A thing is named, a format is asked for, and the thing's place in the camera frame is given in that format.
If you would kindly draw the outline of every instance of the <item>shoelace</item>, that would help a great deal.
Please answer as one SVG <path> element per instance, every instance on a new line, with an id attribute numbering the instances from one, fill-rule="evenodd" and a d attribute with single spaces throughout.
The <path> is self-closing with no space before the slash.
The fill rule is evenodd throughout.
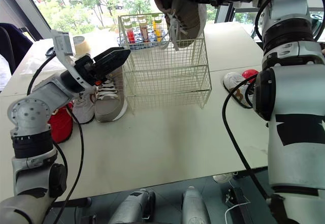
<path id="1" fill-rule="evenodd" d="M 99 88 L 97 93 L 97 100 L 102 100 L 104 97 L 109 96 L 112 99 L 117 98 L 117 89 L 114 85 L 113 79 L 108 79 Z"/>
<path id="2" fill-rule="evenodd" d="M 84 93 L 79 93 L 79 97 L 78 98 L 76 98 L 76 100 L 77 100 L 77 102 L 78 103 L 84 103 L 85 101 L 86 101 L 86 98 L 85 98 L 85 95 L 84 95 Z"/>
<path id="3" fill-rule="evenodd" d="M 181 22 L 177 19 L 176 15 L 175 15 L 175 10 L 173 12 L 173 14 L 167 14 L 170 18 L 170 27 L 169 27 L 169 30 L 168 30 L 168 33 L 166 33 L 160 43 L 164 40 L 164 38 L 169 35 L 169 40 L 164 44 L 162 45 L 160 48 L 161 49 L 166 49 L 169 45 L 170 42 L 172 42 L 174 44 L 174 48 L 175 50 L 178 50 L 178 44 L 177 44 L 177 39 L 178 39 L 178 35 L 179 35 L 179 32 L 183 33 L 183 34 L 187 34 L 187 31 L 185 31 L 181 25 Z"/>

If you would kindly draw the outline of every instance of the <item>white sneaker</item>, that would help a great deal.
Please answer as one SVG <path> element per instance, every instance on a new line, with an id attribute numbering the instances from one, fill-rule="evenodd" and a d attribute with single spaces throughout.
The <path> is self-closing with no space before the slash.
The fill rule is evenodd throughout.
<path id="1" fill-rule="evenodd" d="M 244 81 L 245 78 L 240 75 L 239 73 L 236 72 L 231 72 L 231 73 L 227 73 L 224 77 L 223 77 L 223 86 L 224 88 L 230 92 L 232 91 L 240 82 Z M 246 108 L 246 109 L 251 109 L 251 106 L 248 104 L 248 102 L 245 99 L 245 92 L 246 89 L 249 85 L 249 82 L 247 82 L 246 84 L 240 86 L 236 92 L 233 94 L 233 98 L 238 102 L 239 105 L 241 105 L 242 107 Z M 249 92 L 248 93 L 248 99 L 252 102 L 253 100 L 253 92 Z"/>
<path id="2" fill-rule="evenodd" d="M 94 119 L 94 104 L 95 87 L 79 93 L 79 97 L 75 99 L 72 112 L 80 124 L 89 123 Z"/>
<path id="3" fill-rule="evenodd" d="M 214 175 L 212 177 L 213 177 L 213 180 L 217 183 L 225 183 L 225 182 L 232 180 L 233 174 L 226 173 L 226 174 Z"/>

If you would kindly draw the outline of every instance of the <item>glass window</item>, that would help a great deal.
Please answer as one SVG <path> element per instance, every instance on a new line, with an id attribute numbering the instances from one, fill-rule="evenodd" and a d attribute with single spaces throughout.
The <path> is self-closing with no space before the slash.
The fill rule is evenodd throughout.
<path id="1" fill-rule="evenodd" d="M 214 23 L 216 15 L 217 9 L 212 5 L 207 5 L 207 23 Z"/>
<path id="2" fill-rule="evenodd" d="M 257 15 L 257 12 L 240 12 L 235 13 L 233 21 L 239 22 L 241 26 L 246 30 L 246 32 L 251 35 L 252 38 L 256 42 L 260 42 L 261 40 L 257 37 L 255 31 L 254 31 L 254 23 L 255 23 L 255 17 Z M 324 15 L 323 11 L 310 11 L 310 15 L 312 17 L 312 26 L 314 35 L 317 33 L 317 29 L 321 25 L 321 21 Z M 322 35 L 319 38 L 319 41 L 324 42 L 325 41 L 325 32 L 322 33 Z"/>
<path id="3" fill-rule="evenodd" d="M 117 17 L 158 12 L 153 0 L 33 0 L 52 29 L 73 35 L 105 30 L 118 33 Z M 216 9 L 207 5 L 207 22 L 214 22 Z"/>
<path id="4" fill-rule="evenodd" d="M 246 32 L 256 41 L 260 42 L 261 40 L 258 38 L 254 31 L 254 23 L 257 12 L 236 12 L 234 15 L 234 22 L 239 22 L 241 26 L 246 30 Z"/>

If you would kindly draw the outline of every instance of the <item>white wire basket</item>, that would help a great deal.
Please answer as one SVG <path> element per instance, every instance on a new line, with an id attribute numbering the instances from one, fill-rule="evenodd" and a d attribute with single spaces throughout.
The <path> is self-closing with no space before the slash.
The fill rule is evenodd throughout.
<path id="1" fill-rule="evenodd" d="M 204 34 L 179 42 L 169 40 L 163 13 L 119 16 L 118 44 L 131 50 L 123 66 L 124 94 L 138 109 L 206 104 L 211 79 Z"/>

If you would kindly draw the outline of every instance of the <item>red shoe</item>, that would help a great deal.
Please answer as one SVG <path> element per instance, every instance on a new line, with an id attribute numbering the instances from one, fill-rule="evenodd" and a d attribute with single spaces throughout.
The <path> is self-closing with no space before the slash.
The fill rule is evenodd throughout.
<path id="1" fill-rule="evenodd" d="M 257 74 L 257 73 L 258 73 L 258 71 L 256 71 L 255 69 L 248 69 L 248 70 L 243 72 L 242 76 L 247 79 L 247 78 L 249 78 L 249 77 L 251 77 L 251 76 L 253 76 L 253 75 Z"/>
<path id="2" fill-rule="evenodd" d="M 73 103 L 69 102 L 68 106 L 72 110 Z M 56 109 L 48 123 L 51 124 L 51 135 L 55 143 L 63 143 L 70 138 L 73 122 L 72 116 L 65 106 Z"/>

